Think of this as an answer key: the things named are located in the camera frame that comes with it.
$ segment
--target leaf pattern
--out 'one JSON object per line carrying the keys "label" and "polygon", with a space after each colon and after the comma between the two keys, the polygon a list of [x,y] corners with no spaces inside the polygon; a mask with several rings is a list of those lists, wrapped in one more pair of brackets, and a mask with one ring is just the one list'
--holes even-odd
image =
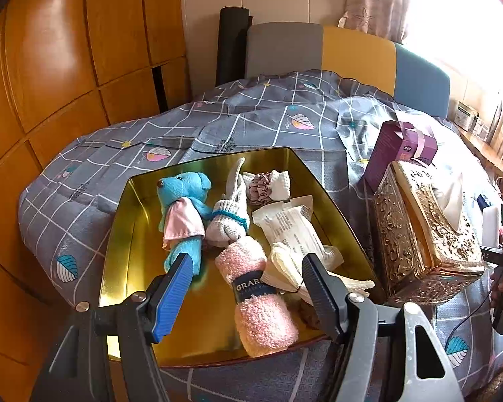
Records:
{"label": "leaf pattern", "polygon": [[72,174],[74,172],[74,170],[78,167],[78,165],[74,164],[72,166],[69,166],[67,167],[63,173],[62,173],[62,177],[63,178],[67,178],[70,174]]}
{"label": "leaf pattern", "polygon": [[146,152],[145,157],[149,162],[159,162],[160,160],[164,160],[171,155],[167,148],[156,147],[152,148]]}
{"label": "leaf pattern", "polygon": [[292,120],[292,124],[295,128],[299,128],[299,130],[314,130],[315,126],[311,123],[307,116],[302,114],[297,114],[294,116],[290,116]]}
{"label": "leaf pattern", "polygon": [[446,354],[453,365],[453,369],[458,367],[468,354],[469,346],[461,337],[453,337],[447,346]]}
{"label": "leaf pattern", "polygon": [[56,273],[62,282],[69,282],[78,279],[78,267],[76,259],[72,255],[56,257]]}

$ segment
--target plaid pattern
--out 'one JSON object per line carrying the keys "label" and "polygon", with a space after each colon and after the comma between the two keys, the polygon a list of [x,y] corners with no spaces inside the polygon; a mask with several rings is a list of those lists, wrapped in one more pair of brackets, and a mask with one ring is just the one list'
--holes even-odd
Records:
{"label": "plaid pattern", "polygon": [[[440,148],[434,164],[445,172],[462,170],[464,210],[479,226],[480,236],[482,219],[475,198],[483,193],[497,204],[499,195],[460,138],[386,93],[327,71],[238,80],[162,115],[101,128],[75,140],[21,195],[21,233],[68,302],[97,302],[113,215],[130,177],[220,153],[290,146],[336,202],[373,261],[379,250],[373,247],[372,193],[361,176],[380,126],[389,119],[432,128]],[[433,310],[442,342],[487,292],[486,274]],[[503,337],[492,332],[488,303],[456,335],[468,346],[455,369],[467,394],[503,365]],[[186,371],[185,376],[168,370],[163,377],[168,387],[185,388],[193,400],[313,400],[318,391],[312,381],[318,382],[322,364],[311,355],[313,349],[315,345],[274,357],[280,363],[269,359],[250,363],[251,369],[242,366],[248,372],[238,377],[238,389],[220,387],[215,372],[209,372],[216,369]],[[258,373],[269,370],[267,361],[274,364],[272,373],[255,393]],[[237,379],[239,367],[217,369],[235,373]],[[277,380],[280,370],[291,370],[285,381]]]}

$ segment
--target wooden wardrobe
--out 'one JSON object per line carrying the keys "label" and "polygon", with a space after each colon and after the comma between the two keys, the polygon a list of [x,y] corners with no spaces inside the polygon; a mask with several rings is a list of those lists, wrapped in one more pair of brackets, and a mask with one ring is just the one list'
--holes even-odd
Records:
{"label": "wooden wardrobe", "polygon": [[19,233],[75,138],[189,99],[181,0],[10,0],[0,13],[0,396],[23,402],[69,313]]}

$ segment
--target sock label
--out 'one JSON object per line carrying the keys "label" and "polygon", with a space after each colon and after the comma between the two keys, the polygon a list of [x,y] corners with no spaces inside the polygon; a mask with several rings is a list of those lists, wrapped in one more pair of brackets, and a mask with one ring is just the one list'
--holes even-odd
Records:
{"label": "sock label", "polygon": [[251,271],[235,278],[233,281],[233,292],[236,302],[243,302],[252,296],[275,295],[275,287],[269,286],[261,281],[263,271]]}

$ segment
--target metal screw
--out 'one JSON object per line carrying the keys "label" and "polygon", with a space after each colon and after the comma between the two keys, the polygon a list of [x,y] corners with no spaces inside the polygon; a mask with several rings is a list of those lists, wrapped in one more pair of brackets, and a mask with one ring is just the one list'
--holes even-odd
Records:
{"label": "metal screw", "polygon": [[365,300],[364,296],[353,291],[350,295],[349,295],[349,299],[352,301],[352,302],[357,302],[357,303],[360,303],[360,302],[363,302]]}
{"label": "metal screw", "polygon": [[404,304],[404,310],[410,314],[418,314],[420,311],[420,307],[416,303],[406,302]]}
{"label": "metal screw", "polygon": [[130,299],[132,299],[133,302],[144,302],[147,297],[147,294],[144,291],[137,291],[132,294]]}
{"label": "metal screw", "polygon": [[84,311],[87,311],[89,309],[90,309],[90,303],[85,300],[76,304],[76,310],[80,311],[81,313],[83,313]]}

